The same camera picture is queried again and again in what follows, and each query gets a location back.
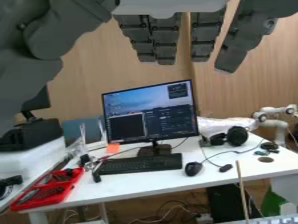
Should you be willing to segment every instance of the headphones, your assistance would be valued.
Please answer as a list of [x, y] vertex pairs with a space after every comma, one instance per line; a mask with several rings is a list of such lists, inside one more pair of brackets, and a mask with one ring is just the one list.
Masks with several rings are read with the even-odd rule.
[[220, 133], [213, 135], [209, 139], [204, 138], [204, 141], [209, 142], [210, 145], [218, 146], [228, 142], [232, 146], [241, 146], [249, 139], [248, 130], [241, 126], [233, 126], [228, 133]]

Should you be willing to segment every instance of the wall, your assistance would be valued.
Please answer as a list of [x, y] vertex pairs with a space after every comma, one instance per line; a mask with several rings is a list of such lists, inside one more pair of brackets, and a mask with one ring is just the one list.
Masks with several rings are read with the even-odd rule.
[[101, 93], [191, 79], [185, 28], [180, 37], [177, 63], [164, 67], [139, 62], [115, 20], [85, 34], [64, 56], [64, 69], [50, 84], [52, 108], [36, 114], [60, 120], [96, 116], [103, 112]]
[[298, 14], [280, 19], [233, 75], [214, 71], [218, 49], [238, 0], [228, 7], [225, 24], [208, 63], [189, 61], [189, 27], [184, 17], [177, 64], [141, 64], [116, 21], [85, 34], [64, 57], [64, 69], [50, 84], [52, 108], [36, 112], [60, 120], [101, 113], [101, 93], [193, 77], [202, 115], [250, 116], [262, 106], [298, 103]]
[[298, 104], [298, 14], [278, 20], [233, 75], [214, 71], [214, 60], [232, 21], [237, 1], [232, 0], [222, 33], [208, 63], [196, 64], [199, 104], [202, 115], [250, 116], [264, 106]]

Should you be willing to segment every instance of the power strip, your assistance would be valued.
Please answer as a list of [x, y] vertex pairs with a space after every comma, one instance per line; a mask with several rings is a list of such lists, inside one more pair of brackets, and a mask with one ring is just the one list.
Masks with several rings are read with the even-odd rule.
[[213, 218], [209, 213], [201, 214], [200, 218], [196, 218], [199, 224], [213, 224]]

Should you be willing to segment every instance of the desk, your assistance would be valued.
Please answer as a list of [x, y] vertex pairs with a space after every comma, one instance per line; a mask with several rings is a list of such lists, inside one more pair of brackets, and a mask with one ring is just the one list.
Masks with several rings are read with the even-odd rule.
[[[248, 142], [241, 147], [234, 148], [229, 145], [224, 145], [218, 147], [206, 147], [204, 150], [208, 157], [218, 152], [229, 150], [245, 151], [254, 148], [260, 144], [261, 140], [261, 137], [250, 134]], [[164, 141], [164, 143], [172, 144], [175, 147], [181, 141], [183, 139], [176, 139]], [[144, 146], [144, 144], [124, 145], [121, 146], [121, 150], [135, 148], [137, 146]], [[47, 224], [48, 222], [44, 214], [46, 211], [100, 203], [100, 210], [104, 217], [103, 219], [105, 223], [108, 223], [104, 205], [105, 202], [238, 182], [236, 160], [240, 160], [244, 181], [297, 174], [298, 154], [285, 148], [280, 148], [280, 150], [280, 154], [270, 154], [270, 157], [274, 159], [273, 163], [260, 162], [257, 159], [258, 157], [253, 155], [254, 151], [245, 154], [226, 153], [218, 155], [212, 158], [212, 161], [220, 165], [230, 163], [234, 168], [226, 173], [220, 173], [218, 167], [214, 167], [212, 164], [205, 162], [200, 174], [195, 177], [188, 177], [183, 169], [148, 173], [107, 175], [101, 177], [103, 182], [96, 184], [92, 179], [92, 174], [88, 172], [77, 183], [71, 196], [63, 203], [27, 210], [23, 211], [23, 213], [30, 213], [32, 224]], [[185, 143], [173, 150], [173, 153], [177, 152], [183, 152], [184, 154], [184, 166], [189, 162], [201, 162], [205, 159], [199, 146], [199, 137], [189, 138]], [[136, 156], [136, 153], [137, 150], [133, 150], [128, 153], [123, 153], [119, 157], [132, 157]], [[105, 150], [95, 151], [92, 152], [92, 155], [100, 157], [105, 155]]]

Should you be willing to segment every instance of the computer mouse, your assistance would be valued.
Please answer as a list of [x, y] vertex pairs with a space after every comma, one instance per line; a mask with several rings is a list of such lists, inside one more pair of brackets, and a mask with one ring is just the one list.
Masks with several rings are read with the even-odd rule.
[[199, 163], [199, 162], [188, 163], [187, 166], [185, 166], [185, 174], [189, 177], [193, 177], [199, 174], [201, 169], [202, 169], [202, 163]]

